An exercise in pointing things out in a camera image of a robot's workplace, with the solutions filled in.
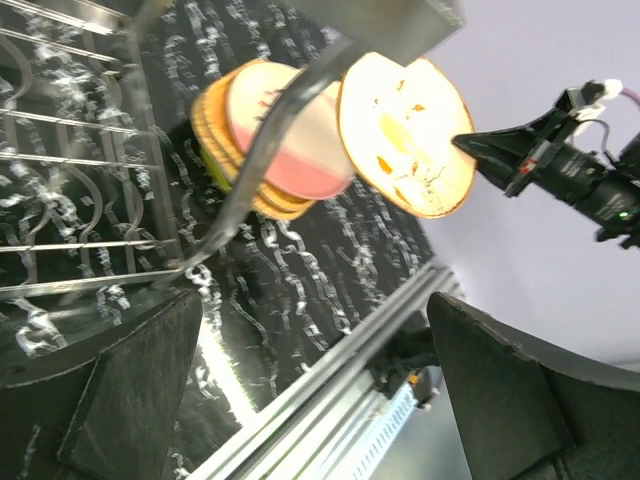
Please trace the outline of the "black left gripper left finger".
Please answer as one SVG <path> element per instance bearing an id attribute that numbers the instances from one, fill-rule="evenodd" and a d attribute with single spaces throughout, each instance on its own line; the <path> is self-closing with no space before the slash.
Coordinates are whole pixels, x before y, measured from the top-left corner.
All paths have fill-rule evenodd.
<path id="1" fill-rule="evenodd" d="M 159 479 L 202 319 L 193 290 L 39 358 L 1 358 L 4 479 Z"/>

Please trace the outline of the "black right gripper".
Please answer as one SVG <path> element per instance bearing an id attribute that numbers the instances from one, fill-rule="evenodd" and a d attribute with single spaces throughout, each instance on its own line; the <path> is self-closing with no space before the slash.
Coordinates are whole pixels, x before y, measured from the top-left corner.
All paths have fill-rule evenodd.
<path id="1" fill-rule="evenodd" d="M 450 143 L 476 161 L 478 172 L 505 195 L 516 197 L 533 183 L 592 220 L 599 235 L 639 233 L 639 137 L 614 155 L 608 149 L 609 125 L 593 113 L 603 100 L 623 96 L 634 104 L 639 94 L 620 82 L 588 82 L 566 91 L 552 117 L 537 131 L 532 123 L 490 132 L 455 135 Z M 604 134 L 600 152 L 573 144 L 583 125 L 598 123 Z M 607 162 L 601 163 L 602 154 Z"/>

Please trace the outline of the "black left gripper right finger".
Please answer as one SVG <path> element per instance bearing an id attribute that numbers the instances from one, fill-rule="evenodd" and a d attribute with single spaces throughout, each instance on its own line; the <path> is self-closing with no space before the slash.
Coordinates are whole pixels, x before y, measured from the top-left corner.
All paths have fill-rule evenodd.
<path id="1" fill-rule="evenodd" d="M 433 294 L 427 315 L 473 478 L 638 478 L 638 373 L 448 294 Z"/>

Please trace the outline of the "peach bird plate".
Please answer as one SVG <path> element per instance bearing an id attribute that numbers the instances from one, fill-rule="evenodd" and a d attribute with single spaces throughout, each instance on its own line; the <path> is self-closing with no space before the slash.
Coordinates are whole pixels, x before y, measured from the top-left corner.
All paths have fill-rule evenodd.
<path id="1" fill-rule="evenodd" d="M 459 91 L 429 59 L 403 67 L 364 55 L 342 79 L 337 120 L 357 173 L 408 213 L 442 218 L 468 197 L 476 162 L 452 140 L 474 125 Z"/>

